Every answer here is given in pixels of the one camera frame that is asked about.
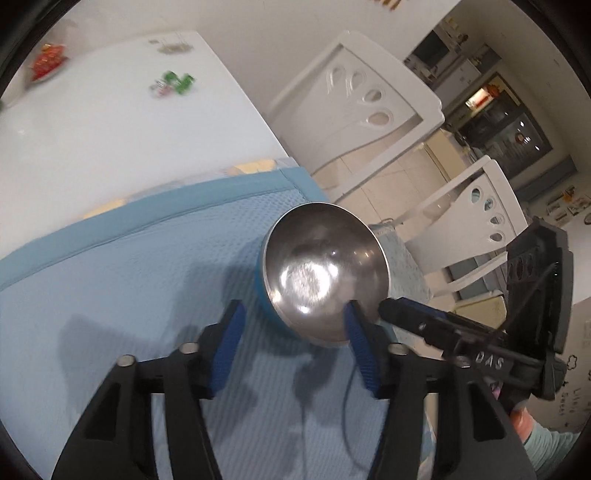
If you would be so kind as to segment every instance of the red object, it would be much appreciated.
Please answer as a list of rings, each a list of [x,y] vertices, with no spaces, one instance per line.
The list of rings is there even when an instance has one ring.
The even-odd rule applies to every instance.
[[[64,45],[45,44],[41,48],[41,53],[35,58],[35,62],[31,65],[33,70],[32,81],[39,80],[45,75],[51,73],[64,63]]]

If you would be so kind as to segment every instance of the green candy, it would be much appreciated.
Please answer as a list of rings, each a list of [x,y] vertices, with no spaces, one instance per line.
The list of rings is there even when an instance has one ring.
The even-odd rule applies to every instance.
[[[176,85],[179,81],[178,75],[171,71],[168,71],[164,75],[162,75],[162,79],[166,82],[167,85]]]
[[[174,87],[174,90],[183,95],[187,93],[193,85],[195,79],[191,77],[188,73],[186,73],[183,78],[178,82],[177,86]]]
[[[187,93],[191,89],[193,82],[195,81],[195,79],[191,77],[188,73],[185,73],[185,75],[183,75],[183,78],[180,79],[178,78],[178,75],[176,73],[171,71],[164,73],[164,75],[162,75],[162,79],[164,83],[170,85],[174,89],[174,91],[177,92],[179,95]]]

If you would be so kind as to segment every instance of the sticker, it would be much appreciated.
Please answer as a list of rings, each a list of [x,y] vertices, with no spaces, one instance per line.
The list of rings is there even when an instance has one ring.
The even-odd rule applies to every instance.
[[[566,368],[568,370],[574,370],[575,368],[577,368],[577,356],[576,355],[571,355],[569,357],[569,361],[566,364]]]

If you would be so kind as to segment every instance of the light blue sleeve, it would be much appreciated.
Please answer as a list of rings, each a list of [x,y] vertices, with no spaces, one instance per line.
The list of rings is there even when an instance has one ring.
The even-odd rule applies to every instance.
[[[552,473],[578,438],[578,433],[551,432],[538,422],[534,423],[534,429],[524,447],[538,479],[544,480]]]

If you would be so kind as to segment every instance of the black cable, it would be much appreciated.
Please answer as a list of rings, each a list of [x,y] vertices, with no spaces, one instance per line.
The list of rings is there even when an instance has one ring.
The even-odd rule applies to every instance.
[[[550,265],[548,265],[548,267],[546,267],[544,272],[540,275],[538,280],[534,283],[534,286],[531,287],[531,289],[529,290],[529,292],[525,296],[525,299],[523,299],[523,301],[519,304],[517,309],[514,310],[513,314],[510,316],[507,315],[507,318],[505,319],[505,321],[503,323],[501,323],[494,332],[489,334],[489,336],[485,340],[486,345],[490,344],[495,338],[497,338],[499,336],[499,334],[503,330],[506,330],[507,327],[509,327],[515,321],[515,319],[521,314],[521,311],[530,302],[530,300],[531,300],[532,296],[534,295],[534,293],[536,292],[536,290],[538,290],[538,288],[540,288],[540,285],[542,285],[542,282],[546,279],[546,277],[548,275],[550,275],[554,271],[554,269],[556,268],[557,265],[558,265],[558,263],[554,262],[554,263],[551,263]]]
[[[353,450],[351,449],[351,445],[349,444],[349,439],[347,438],[347,422],[345,419],[346,411],[347,411],[347,400],[349,399],[351,387],[353,386],[353,379],[355,377],[356,370],[357,370],[357,365],[353,365],[353,370],[351,370],[351,375],[349,376],[349,382],[347,383],[347,388],[345,388],[345,394],[343,396],[343,408],[342,408],[342,413],[341,413],[341,419],[340,419],[341,425],[340,426],[341,426],[341,429],[343,430],[343,443],[345,444],[345,449],[347,450],[347,454],[351,458],[353,465],[355,467],[357,467],[359,470],[361,470],[362,472],[369,473],[369,468],[367,468],[365,465],[362,465],[361,463],[359,463],[355,459],[355,457],[353,455]]]

